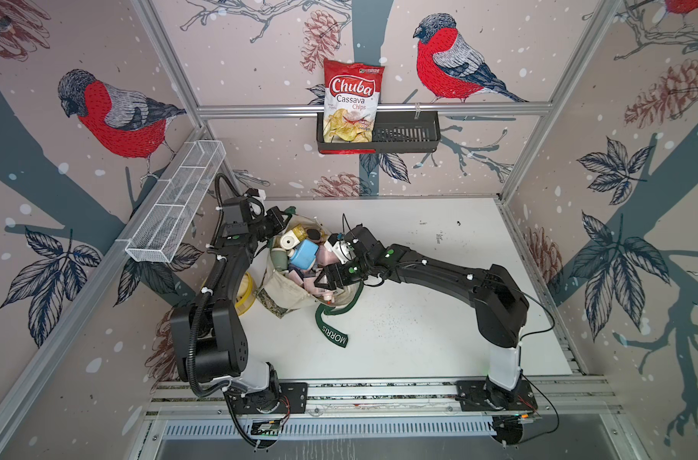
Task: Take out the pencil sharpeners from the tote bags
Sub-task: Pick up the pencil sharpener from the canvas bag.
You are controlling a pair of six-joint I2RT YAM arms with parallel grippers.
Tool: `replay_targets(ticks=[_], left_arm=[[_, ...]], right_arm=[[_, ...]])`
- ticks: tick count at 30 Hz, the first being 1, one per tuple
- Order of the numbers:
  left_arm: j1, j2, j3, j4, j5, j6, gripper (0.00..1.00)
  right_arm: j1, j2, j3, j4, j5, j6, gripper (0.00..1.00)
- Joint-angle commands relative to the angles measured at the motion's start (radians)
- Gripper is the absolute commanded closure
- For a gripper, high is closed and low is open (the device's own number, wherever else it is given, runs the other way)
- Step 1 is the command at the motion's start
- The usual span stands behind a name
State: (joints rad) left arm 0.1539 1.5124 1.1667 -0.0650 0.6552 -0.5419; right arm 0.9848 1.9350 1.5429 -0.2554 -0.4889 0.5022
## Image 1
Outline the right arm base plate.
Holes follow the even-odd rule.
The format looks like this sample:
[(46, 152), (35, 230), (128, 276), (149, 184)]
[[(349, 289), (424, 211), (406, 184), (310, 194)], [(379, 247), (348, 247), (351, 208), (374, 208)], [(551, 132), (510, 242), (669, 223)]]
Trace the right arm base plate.
[(512, 411), (532, 413), (538, 410), (532, 386), (520, 378), (513, 390), (507, 390), (489, 379), (467, 379), (456, 382), (456, 400), (463, 412)]

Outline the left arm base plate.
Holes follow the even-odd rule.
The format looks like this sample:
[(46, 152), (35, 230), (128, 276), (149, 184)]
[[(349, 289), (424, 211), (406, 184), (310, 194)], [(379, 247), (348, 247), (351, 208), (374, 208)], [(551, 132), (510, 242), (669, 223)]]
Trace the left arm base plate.
[(226, 393), (226, 399), (232, 404), (237, 415), (303, 414), (308, 399), (308, 384), (280, 383), (278, 390), (267, 388), (246, 396), (230, 390)]

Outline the cream green-handled tote bag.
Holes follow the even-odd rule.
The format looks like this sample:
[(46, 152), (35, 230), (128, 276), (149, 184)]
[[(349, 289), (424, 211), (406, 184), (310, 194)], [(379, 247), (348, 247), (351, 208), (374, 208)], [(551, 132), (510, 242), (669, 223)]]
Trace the cream green-handled tote bag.
[(315, 307), (315, 320), (322, 335), (336, 346), (345, 348), (349, 336), (335, 329), (324, 321), (325, 316), (347, 314), (357, 304), (364, 286), (354, 284), (340, 287), (332, 293), (319, 293), (313, 280), (297, 268), (280, 270), (272, 254), (281, 249), (279, 237), (269, 241), (270, 256), (263, 282), (257, 291), (257, 298), (263, 306), (277, 317), (282, 318), (289, 312)]

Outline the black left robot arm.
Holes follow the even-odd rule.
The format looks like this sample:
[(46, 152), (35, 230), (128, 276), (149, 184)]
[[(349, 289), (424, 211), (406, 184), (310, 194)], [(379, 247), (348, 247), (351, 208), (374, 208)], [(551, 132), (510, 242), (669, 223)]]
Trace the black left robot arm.
[(247, 335), (236, 310), (238, 291), (258, 245), (286, 229), (277, 207), (255, 197), (219, 205), (219, 220), (207, 252), (211, 272), (193, 301), (173, 310), (171, 335), (178, 373), (198, 398), (222, 392), (264, 410), (279, 404), (281, 390), (272, 364), (251, 360)]

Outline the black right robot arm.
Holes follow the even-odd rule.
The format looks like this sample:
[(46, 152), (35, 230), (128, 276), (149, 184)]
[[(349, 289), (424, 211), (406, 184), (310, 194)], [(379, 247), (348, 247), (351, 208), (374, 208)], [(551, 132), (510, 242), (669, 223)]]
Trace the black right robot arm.
[(362, 283), (370, 277), (437, 291), (475, 309), (478, 331), (490, 344), (490, 368), (483, 385), (494, 410), (510, 408), (521, 392), (521, 328), (529, 302), (503, 266), (465, 268), (427, 256), (404, 245), (384, 246), (364, 226), (341, 237), (353, 257), (324, 266), (316, 286), (328, 291)]

